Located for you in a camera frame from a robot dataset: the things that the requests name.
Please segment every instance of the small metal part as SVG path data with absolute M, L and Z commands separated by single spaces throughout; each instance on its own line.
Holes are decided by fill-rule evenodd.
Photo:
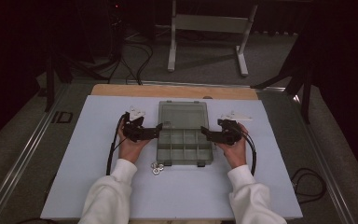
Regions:
M 143 117 L 146 113 L 138 108 L 130 107 L 130 121 Z
M 153 169 L 153 175 L 159 175 L 159 168 Z
M 150 167 L 152 168 L 153 175 L 159 175 L 159 172 L 164 170 L 164 164 L 153 162 Z
M 164 170 L 164 164 L 159 164 L 159 165 L 158 165 L 158 169 L 159 169 L 160 171 L 163 171 L 163 170 Z
M 152 167 L 152 169 L 158 168 L 158 163 L 157 163 L 156 161 L 153 162 L 152 165 L 151 165 L 151 167 Z
M 221 119 L 231 119 L 231 120 L 253 120 L 252 117 L 245 116 L 243 114 L 231 111 L 231 113 L 222 115 Z

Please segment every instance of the person's right hand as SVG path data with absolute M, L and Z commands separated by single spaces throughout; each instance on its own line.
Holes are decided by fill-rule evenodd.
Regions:
M 246 135 L 248 131 L 245 126 L 241 123 L 238 124 L 241 127 L 242 133 Z M 244 137 L 242 137 L 241 140 L 236 142 L 233 146 L 221 143 L 216 143 L 216 145 L 223 149 L 228 164 L 232 169 L 246 165 L 246 140 Z

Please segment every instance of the metal frame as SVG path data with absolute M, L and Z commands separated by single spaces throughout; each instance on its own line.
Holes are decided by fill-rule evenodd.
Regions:
M 298 114 L 298 118 L 302 118 L 302 111 L 301 111 L 301 103 L 296 95 L 294 97 L 292 106 L 294 107 L 294 110 Z M 320 169 L 320 172 L 322 173 L 322 177 L 324 178 L 324 181 L 327 185 L 327 190 L 330 194 L 331 200 L 334 204 L 334 206 L 337 209 L 337 214 L 339 218 L 341 219 L 342 223 L 344 224 L 354 224 L 356 223 L 353 218 L 353 214 L 351 213 L 350 208 L 348 207 L 347 203 L 345 202 L 345 198 L 341 192 L 341 189 L 334 178 L 333 173 L 331 172 L 331 169 L 327 163 L 327 160 L 324 158 L 324 154 L 322 152 L 322 149 L 316 140 L 316 136 L 314 131 L 312 130 L 312 127 L 309 123 L 300 122 L 304 129 L 306 130 L 306 134 L 308 135 L 308 139 L 310 140 L 311 148 L 313 149 L 314 156 L 317 161 L 317 165 Z
M 252 6 L 251 13 L 248 18 L 232 18 L 232 17 L 215 17 L 215 16 L 195 16 L 176 14 L 176 0 L 172 0 L 172 26 L 171 26 L 171 47 L 168 59 L 168 71 L 175 70 L 176 62 L 176 29 L 181 30 L 198 30 L 198 31 L 214 31 L 225 33 L 243 34 L 242 42 L 236 47 L 238 63 L 243 77 L 248 76 L 248 68 L 246 66 L 243 52 L 246 42 L 254 22 L 257 5 Z
M 16 188 L 17 183 L 19 182 L 22 173 L 25 171 L 25 168 L 28 165 L 28 162 L 34 155 L 36 148 L 42 139 L 48 125 L 50 124 L 54 113 L 56 111 L 56 107 L 59 104 L 61 98 L 64 96 L 66 91 L 68 90 L 69 84 L 62 84 L 58 93 L 57 93 L 57 100 L 52 105 L 51 110 L 45 113 L 42 119 L 39 121 L 38 125 L 36 126 L 32 136 L 27 142 L 27 145 L 22 150 L 20 156 L 17 158 L 16 162 L 10 168 L 7 176 L 5 177 L 2 185 L 0 187 L 0 214 L 5 207 L 7 200 L 10 198 L 11 193 L 13 192 L 14 188 Z

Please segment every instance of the black handheld controller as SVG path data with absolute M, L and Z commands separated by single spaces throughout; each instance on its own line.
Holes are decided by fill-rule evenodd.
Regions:
M 206 139 L 208 141 L 232 146 L 241 140 L 241 127 L 238 125 L 237 121 L 230 119 L 218 119 L 217 124 L 222 126 L 221 132 L 211 132 L 207 128 L 201 126 L 201 132 L 206 135 Z
M 156 128 L 144 128 L 142 126 L 144 122 L 144 117 L 140 117 L 135 120 L 130 120 L 130 113 L 126 112 L 124 114 L 124 136 L 129 138 L 132 142 L 138 140 L 149 140 L 159 137 L 159 131 L 162 129 L 162 123 L 160 123 Z

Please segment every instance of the hand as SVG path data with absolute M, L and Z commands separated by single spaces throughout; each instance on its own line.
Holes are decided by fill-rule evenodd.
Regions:
M 238 123 L 243 133 L 247 134 L 245 126 Z M 246 140 L 244 137 L 240 141 L 236 142 L 233 146 L 229 146 L 222 143 L 216 143 L 217 146 L 223 149 L 228 164 L 232 169 L 242 165 L 246 165 Z
M 120 127 L 118 128 L 118 136 L 120 137 L 120 150 L 118 152 L 118 157 L 126 161 L 135 163 L 138 160 L 139 155 L 141 154 L 142 149 L 146 146 L 150 140 L 141 140 L 138 142 L 132 142 L 130 139 L 127 139 L 123 133 L 124 120 L 121 121 Z

